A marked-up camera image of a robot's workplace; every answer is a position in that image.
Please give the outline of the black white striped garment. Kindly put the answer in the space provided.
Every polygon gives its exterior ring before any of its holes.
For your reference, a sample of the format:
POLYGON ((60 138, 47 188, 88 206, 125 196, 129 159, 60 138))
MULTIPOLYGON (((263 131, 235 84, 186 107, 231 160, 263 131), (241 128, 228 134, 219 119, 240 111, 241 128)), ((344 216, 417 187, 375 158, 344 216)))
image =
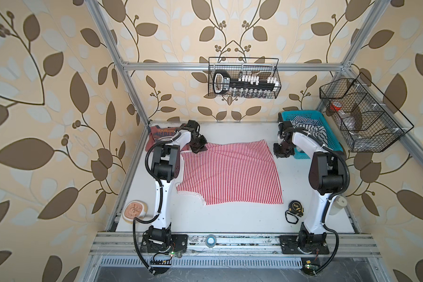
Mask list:
POLYGON ((315 138, 322 141, 325 145, 328 144, 327 132, 325 127, 319 125, 319 120, 310 119, 308 117, 296 116, 292 121, 292 125, 297 128, 304 128, 311 133, 315 138))

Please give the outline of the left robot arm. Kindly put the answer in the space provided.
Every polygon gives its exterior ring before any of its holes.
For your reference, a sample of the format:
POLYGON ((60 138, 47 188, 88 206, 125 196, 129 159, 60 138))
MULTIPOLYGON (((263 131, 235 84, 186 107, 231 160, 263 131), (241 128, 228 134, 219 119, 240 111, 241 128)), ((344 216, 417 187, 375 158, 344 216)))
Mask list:
POLYGON ((150 220, 143 220, 137 216, 132 219, 132 237, 136 254, 147 271, 156 276, 164 273, 161 266, 170 263, 176 251, 176 243, 172 239, 172 221, 169 212, 170 193, 174 187, 174 180, 178 177, 181 168, 181 152, 188 146, 192 153, 207 150, 207 140, 200 133, 198 122, 189 120, 175 129, 172 136, 163 136, 154 139, 154 144, 148 149, 145 156, 145 169, 153 177, 158 197, 158 206, 155 215, 150 220), (168 255, 169 259, 158 261, 155 258, 147 262, 138 246, 136 225, 148 224, 149 228, 143 232, 142 243, 146 243, 148 250, 155 255, 168 255))

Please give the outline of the white plastic bottle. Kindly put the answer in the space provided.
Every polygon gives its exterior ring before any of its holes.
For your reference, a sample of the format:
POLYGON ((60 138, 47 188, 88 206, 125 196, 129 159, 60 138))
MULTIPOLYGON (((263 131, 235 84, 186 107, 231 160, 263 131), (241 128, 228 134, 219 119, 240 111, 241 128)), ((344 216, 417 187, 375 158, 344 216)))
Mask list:
POLYGON ((347 205, 348 205, 348 202, 344 196, 340 196, 340 195, 336 196, 336 198, 334 199, 331 205, 329 215, 332 215, 332 216, 336 215, 341 210, 345 209, 347 205))

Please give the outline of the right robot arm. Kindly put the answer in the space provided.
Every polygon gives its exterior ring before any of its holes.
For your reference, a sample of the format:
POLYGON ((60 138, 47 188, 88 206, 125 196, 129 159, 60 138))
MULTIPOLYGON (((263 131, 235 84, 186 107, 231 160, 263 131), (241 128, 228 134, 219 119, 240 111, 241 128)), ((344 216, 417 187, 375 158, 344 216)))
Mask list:
POLYGON ((282 114, 278 114, 278 138, 273 145, 276 157, 289 157, 299 147, 311 159, 309 184, 313 189, 309 211, 296 240, 279 237, 283 253, 299 252, 317 258, 321 253, 329 253, 327 235, 333 234, 336 239, 330 257, 322 265, 303 263, 302 272, 306 276, 318 276, 335 258, 340 245, 338 232, 327 226, 326 219, 337 196, 349 188, 349 167, 342 151, 332 150, 310 130, 284 120, 282 114))

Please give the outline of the black socket set tool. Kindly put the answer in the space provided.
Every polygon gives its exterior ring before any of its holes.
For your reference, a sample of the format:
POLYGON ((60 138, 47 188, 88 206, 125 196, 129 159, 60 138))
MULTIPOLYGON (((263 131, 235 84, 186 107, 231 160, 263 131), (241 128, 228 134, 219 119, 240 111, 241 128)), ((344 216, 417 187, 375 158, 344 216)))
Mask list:
POLYGON ((248 75, 237 71, 230 74, 224 69, 219 69, 209 76, 209 89, 216 95, 274 99, 281 88, 277 77, 268 76, 263 79, 261 73, 248 75))

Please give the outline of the round tan pad dish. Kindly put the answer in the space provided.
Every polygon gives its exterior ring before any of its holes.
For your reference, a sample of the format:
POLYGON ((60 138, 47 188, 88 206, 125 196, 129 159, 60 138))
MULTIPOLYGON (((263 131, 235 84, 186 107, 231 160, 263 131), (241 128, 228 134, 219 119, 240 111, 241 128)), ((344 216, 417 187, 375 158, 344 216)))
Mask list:
POLYGON ((126 222, 133 222, 135 217, 143 219, 148 211, 147 204, 139 200, 129 202, 123 209, 122 217, 126 222))

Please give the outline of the red capped plastic bottle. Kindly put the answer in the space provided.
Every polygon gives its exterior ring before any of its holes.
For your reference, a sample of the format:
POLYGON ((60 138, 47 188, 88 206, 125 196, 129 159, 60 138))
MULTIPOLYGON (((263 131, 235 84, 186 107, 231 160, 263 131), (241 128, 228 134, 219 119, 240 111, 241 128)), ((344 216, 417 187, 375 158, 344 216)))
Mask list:
POLYGON ((330 109, 337 114, 339 118, 338 125, 341 129, 345 129, 350 132, 358 131, 356 128, 356 118, 352 116, 350 112, 345 112, 343 105, 340 102, 331 102, 330 109))

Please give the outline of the round blue button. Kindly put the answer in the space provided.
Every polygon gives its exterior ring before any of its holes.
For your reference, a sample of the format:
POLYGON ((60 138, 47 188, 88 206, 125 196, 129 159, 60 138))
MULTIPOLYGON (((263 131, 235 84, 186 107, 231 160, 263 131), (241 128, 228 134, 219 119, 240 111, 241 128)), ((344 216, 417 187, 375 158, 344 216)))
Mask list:
POLYGON ((205 241, 205 245, 208 247, 208 248, 214 248, 215 247, 215 245, 217 244, 217 238, 216 238, 216 236, 215 235, 208 235, 207 237, 206 237, 206 241, 205 241))

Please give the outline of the teal plastic basket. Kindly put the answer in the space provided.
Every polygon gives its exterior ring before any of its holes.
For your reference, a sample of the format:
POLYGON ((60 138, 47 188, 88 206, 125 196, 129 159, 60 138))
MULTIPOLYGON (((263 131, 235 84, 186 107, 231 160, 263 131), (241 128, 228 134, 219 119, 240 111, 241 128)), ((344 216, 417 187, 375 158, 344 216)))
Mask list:
POLYGON ((291 110, 279 113, 277 143, 281 143, 282 141, 294 144, 294 156, 292 157, 296 159, 312 158, 316 152, 326 152, 328 150, 343 151, 342 146, 339 144, 335 134, 333 134, 330 129, 330 126, 325 120, 323 114, 316 110, 291 110), (324 126, 327 132, 328 144, 325 145, 304 128, 297 128, 293 126, 291 121, 296 116, 319 120, 319 125, 324 126))

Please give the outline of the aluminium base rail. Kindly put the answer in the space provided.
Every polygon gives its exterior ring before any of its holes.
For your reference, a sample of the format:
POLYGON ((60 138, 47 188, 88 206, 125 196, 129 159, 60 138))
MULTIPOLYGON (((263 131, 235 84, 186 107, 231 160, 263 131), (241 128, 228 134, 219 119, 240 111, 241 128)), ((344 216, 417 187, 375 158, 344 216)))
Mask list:
MULTIPOLYGON (((142 243, 142 233, 137 233, 137 243, 142 254, 153 254, 149 251, 146 243, 142 243)), ((214 248, 205 245, 207 233, 185 233, 172 235, 176 243, 176 253, 182 255, 199 256, 313 256, 299 252, 283 253, 279 237, 286 236, 296 240, 297 234, 288 233, 216 233, 217 244, 214 248)), ((336 256, 342 258, 380 258, 381 253, 371 235, 348 234, 339 235, 340 245, 336 256)), ((325 257, 332 253, 335 246, 335 236, 330 234, 326 238, 328 254, 321 253, 325 257)), ((135 255, 131 232, 100 232, 96 235, 90 249, 90 255, 135 255)))

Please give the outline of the black tape measure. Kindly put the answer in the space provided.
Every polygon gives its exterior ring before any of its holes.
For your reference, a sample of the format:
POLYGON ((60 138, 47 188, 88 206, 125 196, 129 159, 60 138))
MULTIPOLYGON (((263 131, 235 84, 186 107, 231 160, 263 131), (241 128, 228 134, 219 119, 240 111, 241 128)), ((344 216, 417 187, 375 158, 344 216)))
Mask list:
POLYGON ((303 205, 298 200, 291 201, 284 215, 288 223, 297 224, 304 215, 303 205))

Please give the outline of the red tank top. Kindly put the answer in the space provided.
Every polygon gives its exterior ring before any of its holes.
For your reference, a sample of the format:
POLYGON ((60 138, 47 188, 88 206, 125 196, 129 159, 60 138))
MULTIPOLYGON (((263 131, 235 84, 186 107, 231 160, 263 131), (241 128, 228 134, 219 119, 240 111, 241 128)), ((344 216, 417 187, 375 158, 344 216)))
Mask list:
POLYGON ((171 139, 174 137, 178 131, 180 131, 180 127, 166 127, 162 128, 158 125, 150 127, 149 132, 149 139, 145 147, 145 152, 148 152, 149 149, 157 143, 160 139, 162 141, 171 139))

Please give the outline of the red white striped garment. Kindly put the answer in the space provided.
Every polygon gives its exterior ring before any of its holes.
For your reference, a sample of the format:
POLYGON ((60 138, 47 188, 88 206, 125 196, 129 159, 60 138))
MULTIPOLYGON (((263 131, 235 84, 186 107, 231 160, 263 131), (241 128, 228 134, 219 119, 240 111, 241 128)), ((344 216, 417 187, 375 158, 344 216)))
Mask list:
POLYGON ((208 143, 199 153, 183 152, 179 194, 194 195, 205 205, 231 202, 283 204, 282 187, 273 155, 264 140, 208 143))

